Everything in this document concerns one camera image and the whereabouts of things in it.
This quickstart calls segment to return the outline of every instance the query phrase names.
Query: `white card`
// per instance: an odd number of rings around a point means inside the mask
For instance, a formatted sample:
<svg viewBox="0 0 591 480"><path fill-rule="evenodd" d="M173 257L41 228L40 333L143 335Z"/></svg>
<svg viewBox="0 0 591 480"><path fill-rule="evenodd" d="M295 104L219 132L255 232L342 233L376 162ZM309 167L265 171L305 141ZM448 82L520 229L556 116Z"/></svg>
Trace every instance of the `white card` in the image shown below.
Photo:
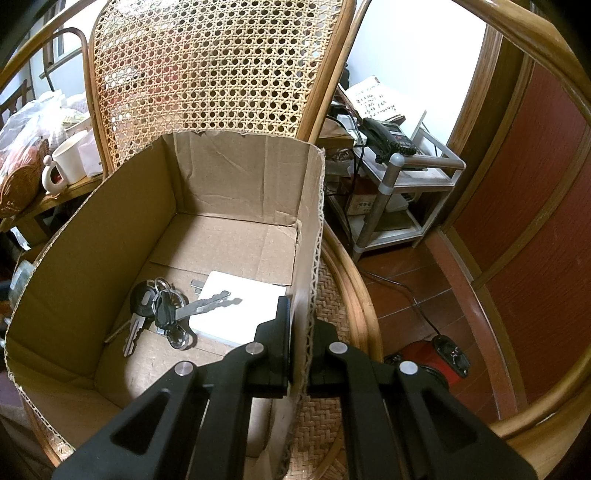
<svg viewBox="0 0 591 480"><path fill-rule="evenodd" d="M199 299L209 299L223 290L230 296L222 306L192 315L189 326L198 336L239 346L254 340L257 326L275 319L278 299L285 295L286 288L212 271Z"/></svg>

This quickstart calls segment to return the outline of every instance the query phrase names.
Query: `metal pole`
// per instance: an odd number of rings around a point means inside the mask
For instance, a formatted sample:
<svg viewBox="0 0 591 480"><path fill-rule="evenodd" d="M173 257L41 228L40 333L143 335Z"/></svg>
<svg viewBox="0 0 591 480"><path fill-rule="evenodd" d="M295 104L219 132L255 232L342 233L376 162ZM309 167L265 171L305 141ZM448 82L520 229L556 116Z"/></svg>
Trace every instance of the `metal pole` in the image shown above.
<svg viewBox="0 0 591 480"><path fill-rule="evenodd" d="M378 194L375 197L374 204L365 217L363 228L353 246L353 261L356 263L365 250L365 247L368 246L371 236L374 234L375 228L378 226L379 219L392 196L394 184L396 183L396 179L403 166L404 157L400 153L395 153L390 157L388 168L386 168L386 172L384 173L384 178L378 186Z"/></svg>

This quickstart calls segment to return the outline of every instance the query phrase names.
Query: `curved rattan armrest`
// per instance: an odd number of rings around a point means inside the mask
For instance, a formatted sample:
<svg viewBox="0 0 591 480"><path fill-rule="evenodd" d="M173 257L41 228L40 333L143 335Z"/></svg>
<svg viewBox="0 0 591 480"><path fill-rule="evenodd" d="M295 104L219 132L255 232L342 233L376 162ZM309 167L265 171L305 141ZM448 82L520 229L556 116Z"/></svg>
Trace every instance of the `curved rattan armrest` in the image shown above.
<svg viewBox="0 0 591 480"><path fill-rule="evenodd" d="M591 345L551 390L524 411L492 424L491 429L502 438L511 438L529 429L569 401L590 376Z"/></svg>
<svg viewBox="0 0 591 480"><path fill-rule="evenodd" d="M591 124L591 80L556 27L511 0L454 0L500 31L559 79Z"/></svg>

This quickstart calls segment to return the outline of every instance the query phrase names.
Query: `white wall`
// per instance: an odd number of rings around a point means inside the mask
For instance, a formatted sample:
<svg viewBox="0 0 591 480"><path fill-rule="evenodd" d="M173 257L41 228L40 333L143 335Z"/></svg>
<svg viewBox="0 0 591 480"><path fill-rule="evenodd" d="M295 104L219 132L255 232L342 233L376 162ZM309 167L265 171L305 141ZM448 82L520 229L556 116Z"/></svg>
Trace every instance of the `white wall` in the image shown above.
<svg viewBox="0 0 591 480"><path fill-rule="evenodd" d="M375 75L427 110L427 128L446 143L485 27L452 0L373 0L349 56L350 84Z"/></svg>
<svg viewBox="0 0 591 480"><path fill-rule="evenodd" d="M67 0L66 8L70 7L75 0ZM93 4L83 9L78 14L69 19L64 27L76 27L82 31L86 37L86 41L90 41L90 34L92 27L95 24L96 17L100 10L105 6L106 0L97 0ZM43 26L43 19L39 20L31 29L31 35L34 35ZM64 34L64 53L75 50L80 47L80 40L72 33ZM50 90L49 84L45 78L40 79L39 75L43 72L43 52L40 50L31 59L31 72L33 74L33 85L35 88L35 95L39 97L43 92ZM66 97L83 93L84 86L84 71L82 67L82 55L77 55L73 59L66 62L61 67L50 73L50 79L55 90L61 90Z"/></svg>

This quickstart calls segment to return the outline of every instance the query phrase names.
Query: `electrical cable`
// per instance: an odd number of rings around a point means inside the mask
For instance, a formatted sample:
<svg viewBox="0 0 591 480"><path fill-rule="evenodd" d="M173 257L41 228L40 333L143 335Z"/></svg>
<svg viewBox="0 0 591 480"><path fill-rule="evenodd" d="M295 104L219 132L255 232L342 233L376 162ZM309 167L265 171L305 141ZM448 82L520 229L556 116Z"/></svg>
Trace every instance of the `electrical cable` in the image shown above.
<svg viewBox="0 0 591 480"><path fill-rule="evenodd" d="M408 291L408 293L410 294L410 296L413 298L414 306L417 308L417 310L418 310L418 311L419 311L419 313L421 314L421 317L423 317L423 319L425 320L425 322L427 322L427 323L428 323L428 324L431 326L431 328L432 328L433 330L435 330L435 332L436 332L438 335L441 335L441 333L439 332L438 328L437 328L437 327L436 327L436 326L433 324L433 322L432 322L431 320L429 320L429 319L427 318L427 315L425 314L425 312L423 311L423 309L421 308L421 306L418 304L418 302L417 302L417 299L416 299L416 297L414 296L414 292L413 292L413 290L412 290L412 289L411 289L411 288L410 288L408 285L406 285L406 284L404 284L404 283L402 283L402 282L399 282L399 281L394 281L394 280L390 280L389 278L382 277L382 276L380 276L380 275L377 275L377 274L375 274L375 273L372 273L372 272L370 272L370 271L367 271L366 269L364 269L364 268L361 268L361 267L357 267L357 269L358 269L358 270L359 270L361 273L364 273L366 276L368 275L368 276L370 276L370 277L375 277L375 278L378 278L378 279L380 279L380 280L382 280L382 281L385 281L385 282L391 283L391 284L393 284L393 285L396 285L396 286L398 286L398 287L402 287L402 288L406 289L406 290Z"/></svg>
<svg viewBox="0 0 591 480"><path fill-rule="evenodd" d="M326 118L330 118L333 122L337 122L341 127L343 127L343 130L347 131L348 128L343 124L343 122L341 122L339 119L337 119L335 116L332 115L326 115Z"/></svg>

